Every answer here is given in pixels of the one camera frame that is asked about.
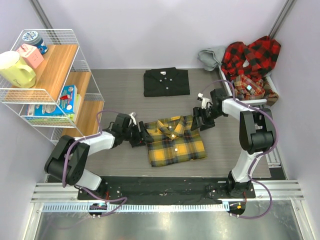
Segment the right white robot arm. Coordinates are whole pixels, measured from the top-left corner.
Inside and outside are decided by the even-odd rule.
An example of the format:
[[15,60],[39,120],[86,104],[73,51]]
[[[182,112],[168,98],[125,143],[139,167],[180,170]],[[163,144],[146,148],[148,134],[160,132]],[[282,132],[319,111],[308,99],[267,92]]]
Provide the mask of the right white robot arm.
[[258,109],[231,96],[221,88],[210,92],[210,98],[199,93],[200,107],[193,108],[191,130],[204,131],[215,126],[215,119],[233,117],[239,121],[241,153],[229,172],[222,189],[228,197],[240,198],[251,190],[251,176],[262,156],[276,145],[277,131],[269,109]]

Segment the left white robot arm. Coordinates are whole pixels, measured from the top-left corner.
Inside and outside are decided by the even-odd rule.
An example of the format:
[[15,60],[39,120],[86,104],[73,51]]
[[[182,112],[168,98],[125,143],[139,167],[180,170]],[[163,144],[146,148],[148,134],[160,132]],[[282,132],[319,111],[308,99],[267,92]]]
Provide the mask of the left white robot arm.
[[72,137],[63,135],[44,166],[44,171],[60,180],[63,186],[77,186],[89,190],[93,198],[100,200],[107,192],[103,178],[85,169],[88,156],[113,149],[124,141],[132,147],[153,141],[142,121],[137,122],[135,113],[119,113],[108,128],[93,135]]

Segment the yellow plaid long sleeve shirt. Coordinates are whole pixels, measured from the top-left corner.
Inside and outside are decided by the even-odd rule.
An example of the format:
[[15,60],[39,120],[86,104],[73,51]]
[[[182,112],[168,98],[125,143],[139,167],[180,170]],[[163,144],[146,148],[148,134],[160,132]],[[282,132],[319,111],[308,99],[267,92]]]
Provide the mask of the yellow plaid long sleeve shirt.
[[191,130],[192,123],[192,115],[181,115],[144,124],[152,137],[152,142],[146,144],[152,167],[164,167],[207,157],[199,130]]

